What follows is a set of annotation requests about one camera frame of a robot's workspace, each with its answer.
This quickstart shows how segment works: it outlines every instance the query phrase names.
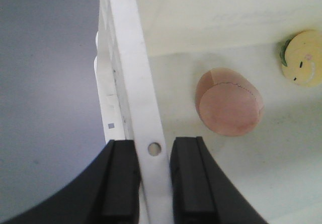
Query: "round hole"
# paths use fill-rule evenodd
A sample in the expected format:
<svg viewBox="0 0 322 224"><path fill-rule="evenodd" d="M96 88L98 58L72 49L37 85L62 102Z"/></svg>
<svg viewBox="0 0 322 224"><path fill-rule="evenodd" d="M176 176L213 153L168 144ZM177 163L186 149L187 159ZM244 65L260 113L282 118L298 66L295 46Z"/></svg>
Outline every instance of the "round hole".
<svg viewBox="0 0 322 224"><path fill-rule="evenodd" d="M158 156L161 153L161 146L157 142L153 142L147 148L151 156Z"/></svg>

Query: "gray surface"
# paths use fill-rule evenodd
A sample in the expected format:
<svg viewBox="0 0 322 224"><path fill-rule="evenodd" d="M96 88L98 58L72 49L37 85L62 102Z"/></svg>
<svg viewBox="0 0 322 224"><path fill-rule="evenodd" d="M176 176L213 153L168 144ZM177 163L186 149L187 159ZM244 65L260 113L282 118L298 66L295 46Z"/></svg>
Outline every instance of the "gray surface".
<svg viewBox="0 0 322 224"><path fill-rule="evenodd" d="M0 222L49 197L104 146L98 0L0 2Z"/></svg>

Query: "white plastic frame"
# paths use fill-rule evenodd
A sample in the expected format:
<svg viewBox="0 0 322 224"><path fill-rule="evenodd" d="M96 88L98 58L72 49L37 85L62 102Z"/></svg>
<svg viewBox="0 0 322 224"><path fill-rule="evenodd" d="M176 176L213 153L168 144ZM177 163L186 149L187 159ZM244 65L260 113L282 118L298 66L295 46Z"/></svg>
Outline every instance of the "white plastic frame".
<svg viewBox="0 0 322 224"><path fill-rule="evenodd" d="M150 224L173 223L172 188L136 0L100 0L95 59L105 139L134 139ZM161 153L151 156L157 142Z"/></svg>

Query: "yellow toy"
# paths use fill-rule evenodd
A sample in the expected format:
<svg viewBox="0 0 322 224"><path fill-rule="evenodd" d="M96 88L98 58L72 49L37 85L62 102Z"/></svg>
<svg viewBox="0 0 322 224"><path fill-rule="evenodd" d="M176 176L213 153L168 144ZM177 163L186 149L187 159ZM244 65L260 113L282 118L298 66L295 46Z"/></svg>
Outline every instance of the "yellow toy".
<svg viewBox="0 0 322 224"><path fill-rule="evenodd" d="M280 53L286 78L300 86L322 82L322 32L305 31L286 41Z"/></svg>

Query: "peach cylindrical object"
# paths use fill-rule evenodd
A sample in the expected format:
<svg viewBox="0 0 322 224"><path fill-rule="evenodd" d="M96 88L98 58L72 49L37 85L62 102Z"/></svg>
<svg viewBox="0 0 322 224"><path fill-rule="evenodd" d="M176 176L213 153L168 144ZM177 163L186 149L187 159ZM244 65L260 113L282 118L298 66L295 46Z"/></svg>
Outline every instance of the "peach cylindrical object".
<svg viewBox="0 0 322 224"><path fill-rule="evenodd" d="M197 85L196 109L204 124L226 136L241 136L263 115L259 91L241 74L227 68L205 73Z"/></svg>

